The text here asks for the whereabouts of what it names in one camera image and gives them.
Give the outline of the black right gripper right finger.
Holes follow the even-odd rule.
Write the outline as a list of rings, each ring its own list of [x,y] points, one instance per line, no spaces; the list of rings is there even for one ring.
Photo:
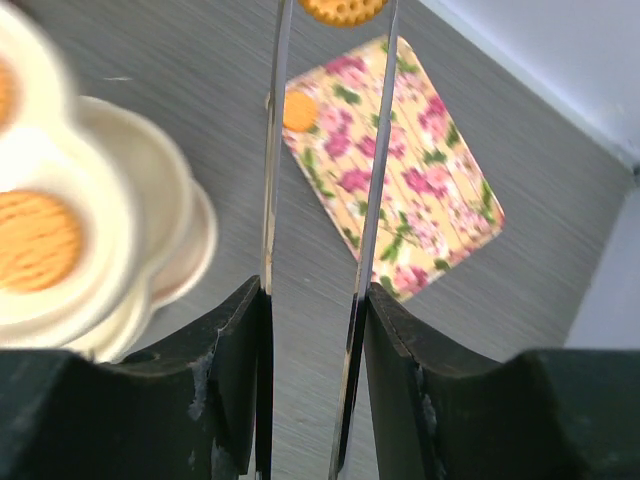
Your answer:
[[[366,368],[383,479],[635,479],[639,354],[534,349],[497,362],[368,295]]]

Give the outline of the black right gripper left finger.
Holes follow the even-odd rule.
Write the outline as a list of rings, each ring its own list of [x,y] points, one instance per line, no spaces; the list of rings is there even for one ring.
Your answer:
[[[5,479],[271,475],[272,322],[259,279],[119,363],[1,354]]]

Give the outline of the metal serving tongs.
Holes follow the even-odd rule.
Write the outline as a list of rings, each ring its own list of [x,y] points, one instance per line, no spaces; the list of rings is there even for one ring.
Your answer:
[[[398,43],[399,3],[390,1],[388,51],[382,88],[375,155],[360,243],[355,292],[351,305],[341,379],[339,404],[328,471],[330,479],[347,479],[352,422],[357,398],[364,333],[367,319],[367,292],[371,286],[377,227],[384,188],[385,170],[391,133],[391,114]],[[267,342],[259,348],[257,404],[255,410],[256,479],[272,477],[273,445],[273,313],[272,270],[276,232],[276,212],[281,159],[281,142],[285,106],[286,68],[294,3],[280,1],[276,13],[275,37],[271,62],[271,81],[267,103],[266,147],[264,162],[264,214],[261,240],[260,288],[264,306],[264,332]]]

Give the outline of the cream three-tier cake stand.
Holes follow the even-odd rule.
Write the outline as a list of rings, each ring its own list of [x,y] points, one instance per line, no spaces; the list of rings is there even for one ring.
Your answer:
[[[1,128],[1,194],[54,195],[85,233],[80,261],[59,284],[1,288],[1,345],[119,359],[158,309],[206,273],[214,208],[175,142],[144,116],[79,95],[53,43],[9,2],[1,61],[19,82],[18,107]]]

